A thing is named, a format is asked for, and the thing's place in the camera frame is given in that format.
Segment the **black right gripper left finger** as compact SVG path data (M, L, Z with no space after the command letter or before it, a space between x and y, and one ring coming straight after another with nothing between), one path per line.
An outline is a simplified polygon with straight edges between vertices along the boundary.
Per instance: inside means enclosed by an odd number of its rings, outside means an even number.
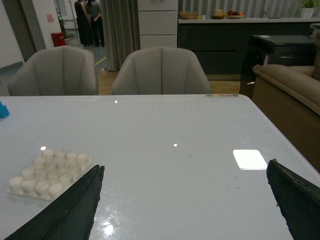
M88 240L105 167L95 165L7 240Z

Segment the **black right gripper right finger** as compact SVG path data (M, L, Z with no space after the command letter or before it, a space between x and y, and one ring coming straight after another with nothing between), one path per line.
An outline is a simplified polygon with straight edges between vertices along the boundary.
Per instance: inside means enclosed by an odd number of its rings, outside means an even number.
M320 238L320 188L276 159L268 162L268 184L294 240Z

